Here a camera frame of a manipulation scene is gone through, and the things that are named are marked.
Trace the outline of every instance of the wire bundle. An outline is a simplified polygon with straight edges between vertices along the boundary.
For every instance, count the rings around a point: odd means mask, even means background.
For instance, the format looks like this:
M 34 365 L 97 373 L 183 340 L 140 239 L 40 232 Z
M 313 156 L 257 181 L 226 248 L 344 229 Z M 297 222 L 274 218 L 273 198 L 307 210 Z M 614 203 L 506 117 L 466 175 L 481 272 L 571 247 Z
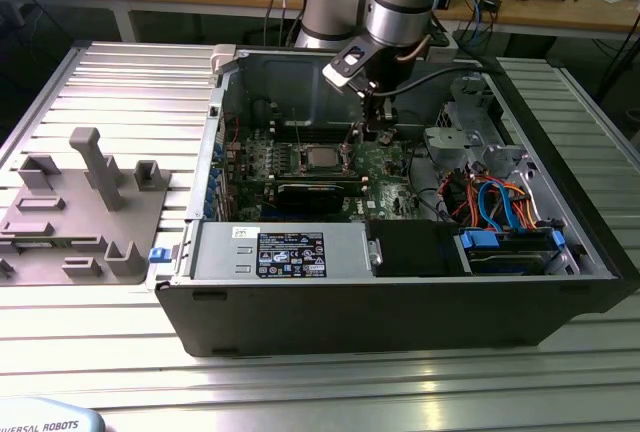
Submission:
M 453 184 L 463 189 L 466 196 L 450 214 L 460 225 L 485 227 L 500 232 L 502 226 L 498 223 L 497 217 L 503 215 L 506 225 L 511 229 L 537 228 L 531 212 L 531 197 L 516 184 L 490 175 L 467 176 L 466 183 L 461 184 L 453 174 L 449 174 L 438 189 L 438 195 L 447 195 L 450 192 L 447 189 Z M 497 194 L 500 199 L 493 201 L 494 206 L 490 213 L 486 209 L 486 194 Z
M 498 14 L 497 13 L 493 14 L 492 12 L 488 12 L 490 17 L 490 23 L 483 30 L 480 30 L 481 23 L 482 23 L 482 13 L 483 13 L 483 10 L 480 4 L 482 3 L 483 0 L 469 0 L 469 1 L 471 3 L 469 3 L 467 0 L 465 0 L 465 3 L 467 4 L 467 7 L 469 7 L 469 9 L 471 10 L 472 15 L 469 21 L 467 22 L 467 25 L 465 26 L 462 32 L 462 35 L 460 36 L 458 41 L 464 45 L 469 45 L 472 47 L 477 47 L 482 44 L 485 44 L 485 50 L 486 50 L 486 48 L 489 45 L 489 41 L 491 40 L 491 36 L 493 35 L 493 26 L 495 22 L 498 20 Z M 474 22 L 475 22 L 475 27 L 471 33 L 471 36 L 469 38 L 466 38 L 466 35 L 469 32 L 469 28 L 471 27 L 471 24 Z

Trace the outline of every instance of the open computer chassis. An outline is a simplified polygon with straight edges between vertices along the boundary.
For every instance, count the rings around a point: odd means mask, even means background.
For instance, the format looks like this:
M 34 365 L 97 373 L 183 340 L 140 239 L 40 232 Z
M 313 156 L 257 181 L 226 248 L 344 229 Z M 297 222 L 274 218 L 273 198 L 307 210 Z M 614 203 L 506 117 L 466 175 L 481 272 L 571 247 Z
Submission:
M 156 286 L 187 352 L 533 345 L 638 287 L 508 74 L 442 76 L 370 136 L 322 80 L 329 58 L 214 54 L 190 223 Z

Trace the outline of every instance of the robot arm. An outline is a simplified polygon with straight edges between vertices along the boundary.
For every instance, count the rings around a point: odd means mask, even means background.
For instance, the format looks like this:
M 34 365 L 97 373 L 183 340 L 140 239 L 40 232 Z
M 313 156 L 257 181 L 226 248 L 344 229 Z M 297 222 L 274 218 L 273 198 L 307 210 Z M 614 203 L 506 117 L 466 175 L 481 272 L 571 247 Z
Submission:
M 390 121 L 390 105 L 386 103 L 388 98 L 368 92 L 394 90 L 409 78 L 418 52 L 427 44 L 425 34 L 433 3 L 434 0 L 369 0 L 366 30 L 348 42 L 323 70 L 335 87 L 348 85 L 358 93 L 363 100 L 364 118 L 372 128 Z M 313 22 L 310 17 L 317 10 L 311 7 L 305 12 L 303 25 Z M 344 28 L 340 31 L 344 32 L 349 25 L 355 26 L 357 19 L 352 24 L 342 23 Z

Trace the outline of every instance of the circuit board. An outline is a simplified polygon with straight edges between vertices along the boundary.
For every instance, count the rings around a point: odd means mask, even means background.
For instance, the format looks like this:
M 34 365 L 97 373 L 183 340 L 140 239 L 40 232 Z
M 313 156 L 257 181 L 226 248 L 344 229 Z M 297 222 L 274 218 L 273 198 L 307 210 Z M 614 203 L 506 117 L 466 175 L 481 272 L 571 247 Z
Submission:
M 254 131 L 227 147 L 229 183 L 239 221 L 419 219 L 418 201 L 407 180 L 402 141 L 381 144 L 275 142 Z M 341 208 L 331 214 L 283 214 L 274 199 L 278 184 L 336 187 Z

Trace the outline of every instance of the floor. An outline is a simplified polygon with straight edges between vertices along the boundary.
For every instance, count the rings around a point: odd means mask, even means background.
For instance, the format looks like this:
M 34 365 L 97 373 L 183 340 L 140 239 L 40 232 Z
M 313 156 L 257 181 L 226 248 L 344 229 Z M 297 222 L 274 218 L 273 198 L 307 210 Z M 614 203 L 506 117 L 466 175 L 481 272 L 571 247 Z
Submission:
M 76 40 L 119 40 L 113 17 L 106 10 L 59 7 L 47 10 Z M 22 14 L 25 17 L 22 28 L 15 29 L 6 23 L 0 25 L 0 140 L 4 140 L 15 126 L 71 45 L 37 8 L 24 6 Z M 197 30 L 196 21 L 189 14 L 138 12 L 135 21 L 144 42 L 244 45 L 261 45 L 262 42 L 262 19 L 256 18 L 203 16 L 201 31 Z M 277 21 L 272 20 L 270 25 L 277 25 Z M 268 40 L 275 44 L 276 36 L 277 31 L 271 31 Z M 494 34 L 486 54 L 504 54 L 508 39 L 507 34 Z M 608 44 L 620 46 L 616 41 Z M 516 50 L 516 55 L 526 56 L 525 49 L 521 54 Z M 611 60 L 591 40 L 564 38 L 556 41 L 547 59 L 560 60 L 589 92 L 597 88 Z M 636 63 L 603 103 L 606 113 L 627 137 L 640 129 L 640 123 L 631 121 L 626 115 L 628 109 L 640 108 L 640 94 L 634 90 L 639 83 L 640 67 Z

